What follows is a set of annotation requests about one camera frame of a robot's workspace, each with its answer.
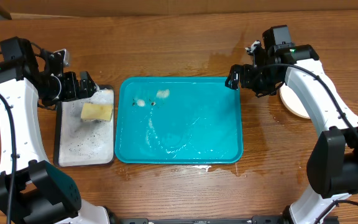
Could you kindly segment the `green and yellow sponge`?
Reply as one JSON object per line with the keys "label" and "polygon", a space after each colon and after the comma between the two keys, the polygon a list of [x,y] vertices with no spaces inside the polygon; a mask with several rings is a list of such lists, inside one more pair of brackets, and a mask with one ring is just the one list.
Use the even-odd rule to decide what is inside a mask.
{"label": "green and yellow sponge", "polygon": [[81,110],[81,119],[83,120],[103,120],[110,121],[112,117],[113,105],[100,105],[94,103],[85,103]]}

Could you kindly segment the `pink-rimmed white plate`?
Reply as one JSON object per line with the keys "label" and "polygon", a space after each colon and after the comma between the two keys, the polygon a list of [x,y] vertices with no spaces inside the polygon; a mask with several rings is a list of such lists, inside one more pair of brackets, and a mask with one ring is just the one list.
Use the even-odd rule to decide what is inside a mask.
{"label": "pink-rimmed white plate", "polygon": [[286,84],[279,89],[279,95],[282,103],[291,113],[301,118],[310,118],[300,99]]}

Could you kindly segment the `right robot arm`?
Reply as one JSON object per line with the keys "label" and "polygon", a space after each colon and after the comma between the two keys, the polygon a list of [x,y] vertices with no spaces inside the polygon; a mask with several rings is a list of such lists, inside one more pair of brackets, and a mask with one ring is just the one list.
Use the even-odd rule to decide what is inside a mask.
{"label": "right robot arm", "polygon": [[337,93],[314,48],[296,45],[286,25],[269,28],[246,51],[253,62],[233,65],[225,85],[250,89],[257,97],[289,87],[318,134],[302,196],[281,215],[256,215],[252,223],[337,223],[331,211],[358,194],[358,116]]}

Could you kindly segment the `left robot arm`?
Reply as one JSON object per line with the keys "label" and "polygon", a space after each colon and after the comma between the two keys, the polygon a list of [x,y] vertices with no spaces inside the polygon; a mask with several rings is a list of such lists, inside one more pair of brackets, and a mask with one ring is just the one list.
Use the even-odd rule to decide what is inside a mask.
{"label": "left robot arm", "polygon": [[66,72],[68,52],[20,37],[0,43],[0,211],[8,223],[116,223],[110,209],[81,198],[75,181],[49,163],[37,110],[104,90],[88,72]]}

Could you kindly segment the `black tray with soapy water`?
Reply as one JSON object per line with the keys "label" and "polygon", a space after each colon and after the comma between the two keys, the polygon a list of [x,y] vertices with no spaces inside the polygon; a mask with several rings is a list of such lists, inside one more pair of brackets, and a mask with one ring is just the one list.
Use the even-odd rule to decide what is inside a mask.
{"label": "black tray with soapy water", "polygon": [[83,120],[86,103],[114,105],[114,90],[101,85],[90,98],[57,104],[53,163],[58,167],[105,165],[114,159],[114,119]]}

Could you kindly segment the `teal plastic serving tray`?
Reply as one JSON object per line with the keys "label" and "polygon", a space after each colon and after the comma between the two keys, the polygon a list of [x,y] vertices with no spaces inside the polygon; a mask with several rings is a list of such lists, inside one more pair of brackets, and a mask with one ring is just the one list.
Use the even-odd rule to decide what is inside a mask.
{"label": "teal plastic serving tray", "polygon": [[127,164],[233,164],[241,99],[224,77],[132,77],[119,92],[115,155]]}

